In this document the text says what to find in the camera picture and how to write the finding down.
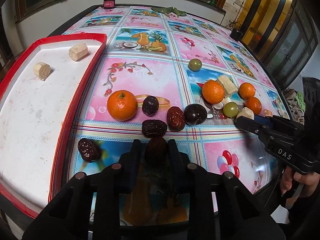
red tray rim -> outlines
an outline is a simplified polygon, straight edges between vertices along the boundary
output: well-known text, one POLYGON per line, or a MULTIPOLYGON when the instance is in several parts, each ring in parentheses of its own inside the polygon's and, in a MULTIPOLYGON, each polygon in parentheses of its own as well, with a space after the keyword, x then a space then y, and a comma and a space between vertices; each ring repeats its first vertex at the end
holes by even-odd
MULTIPOLYGON (((63 169, 64 156, 67 149, 67 143, 69 138, 69 133, 71 130, 72 122, 76 114, 81 95, 87 85, 89 77, 94 69, 100 55, 106 47, 107 35, 103 33, 77 33, 68 35, 58 35, 47 38, 42 38, 35 41, 26 49, 17 61, 12 65, 2 82, 0 83, 0 99, 2 99, 4 93, 6 92, 10 82, 15 76, 16 72, 25 62, 25 60, 31 55, 31 53, 40 45, 56 43, 61 41, 72 41, 72 40, 97 40, 101 42, 96 54, 93 56, 91 62, 89 63, 82 79, 73 95, 69 108, 67 110, 65 119, 63 121, 60 134, 57 141, 57 147, 53 159, 51 178, 50 178, 50 190, 48 196, 48 202, 52 200, 55 194, 61 189, 61 176, 63 169)), ((27 207, 23 202, 21 202, 16 196, 14 196, 1 182, 0 182, 0 193, 10 200, 18 209, 20 209, 24 214, 29 217, 36 218, 38 213, 31 208, 27 207)))

screw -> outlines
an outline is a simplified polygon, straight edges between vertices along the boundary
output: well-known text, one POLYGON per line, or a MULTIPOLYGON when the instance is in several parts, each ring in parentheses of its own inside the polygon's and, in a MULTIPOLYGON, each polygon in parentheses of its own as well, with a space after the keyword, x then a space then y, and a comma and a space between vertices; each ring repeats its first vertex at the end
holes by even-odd
POLYGON ((189 163, 189 164, 187 165, 187 167, 188 167, 189 170, 195 170, 195 169, 197 168, 197 164, 195 164, 195 163, 189 163))
POLYGON ((121 169, 121 164, 120 164, 120 163, 114 163, 111 167, 112 167, 114 170, 119 170, 119 169, 121 169))
POLYGON ((233 173, 230 171, 225 171, 223 175, 228 179, 231 179, 233 177, 233 173))
POLYGON ((83 179, 85 176, 85 173, 83 171, 77 172, 76 173, 76 179, 83 179))

green cloth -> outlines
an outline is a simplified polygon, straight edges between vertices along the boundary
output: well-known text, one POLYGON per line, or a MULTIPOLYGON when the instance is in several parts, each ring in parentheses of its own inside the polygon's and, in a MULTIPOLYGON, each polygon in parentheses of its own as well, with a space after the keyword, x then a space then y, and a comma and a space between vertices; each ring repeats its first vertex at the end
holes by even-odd
POLYGON ((306 103, 303 101, 303 94, 301 92, 297 92, 295 99, 297 100, 300 109, 304 112, 306 110, 306 103))

small orange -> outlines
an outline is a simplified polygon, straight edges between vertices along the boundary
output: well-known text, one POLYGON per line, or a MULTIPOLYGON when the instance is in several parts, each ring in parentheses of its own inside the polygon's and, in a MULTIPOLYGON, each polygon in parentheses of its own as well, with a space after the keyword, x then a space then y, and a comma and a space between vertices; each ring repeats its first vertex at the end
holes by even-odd
POLYGON ((252 84, 245 82, 240 85, 238 92, 243 99, 247 99, 254 97, 256 89, 252 84))
POLYGON ((223 86, 217 81, 208 80, 202 86, 202 95, 204 99, 212 105, 220 103, 224 98, 223 86))
POLYGON ((113 92, 107 101, 107 109, 113 119, 126 121, 137 112, 138 102, 134 94, 127 90, 113 92))
POLYGON ((253 97, 253 98, 248 98, 244 105, 251 109, 253 111, 254 114, 260 114, 262 106, 261 106, 261 102, 259 99, 253 97))

dark dried date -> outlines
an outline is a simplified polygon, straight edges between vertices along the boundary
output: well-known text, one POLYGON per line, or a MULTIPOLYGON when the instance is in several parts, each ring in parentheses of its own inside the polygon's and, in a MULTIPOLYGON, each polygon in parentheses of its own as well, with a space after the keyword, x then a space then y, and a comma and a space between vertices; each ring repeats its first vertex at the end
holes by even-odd
POLYGON ((142 134, 145 137, 152 138, 157 136, 164 136, 167 132, 167 125, 165 122, 156 119, 145 120, 142 123, 142 134))
POLYGON ((162 137, 154 137, 148 142, 144 152, 144 160, 151 167, 160 167, 165 163, 168 144, 162 137))
POLYGON ((82 138, 78 141, 78 150, 85 162, 94 162, 101 157, 101 151, 96 147, 93 141, 82 138))
POLYGON ((185 125, 182 110, 177 106, 172 106, 167 112, 167 123, 171 131, 181 131, 185 125))
POLYGON ((159 109, 159 101, 154 96, 147 96, 143 100, 142 112, 147 116, 154 116, 159 109))

